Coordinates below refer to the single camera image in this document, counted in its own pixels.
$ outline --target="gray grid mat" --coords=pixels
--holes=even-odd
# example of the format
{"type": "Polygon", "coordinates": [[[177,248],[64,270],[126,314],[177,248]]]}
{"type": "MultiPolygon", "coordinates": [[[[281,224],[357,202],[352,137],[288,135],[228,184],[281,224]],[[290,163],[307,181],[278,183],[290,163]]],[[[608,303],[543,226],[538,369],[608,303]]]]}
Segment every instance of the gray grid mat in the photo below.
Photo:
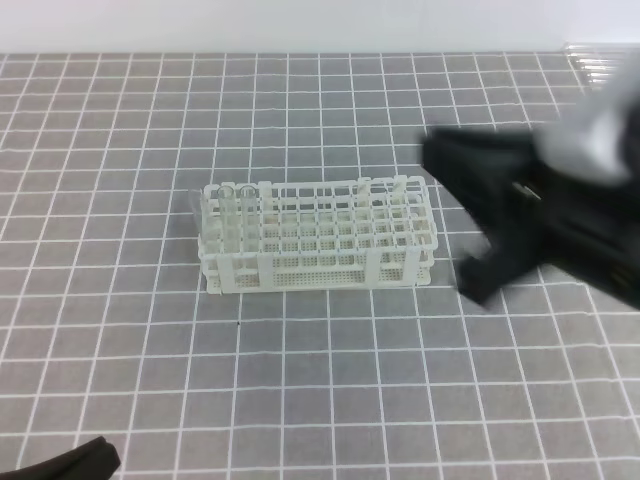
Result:
{"type": "Polygon", "coordinates": [[[207,295],[186,200],[422,174],[425,124],[582,93],[546,53],[4,57],[0,471],[104,434],[121,480],[639,478],[638,314],[552,270],[459,298],[479,234],[433,181],[417,289],[207,295]]]}

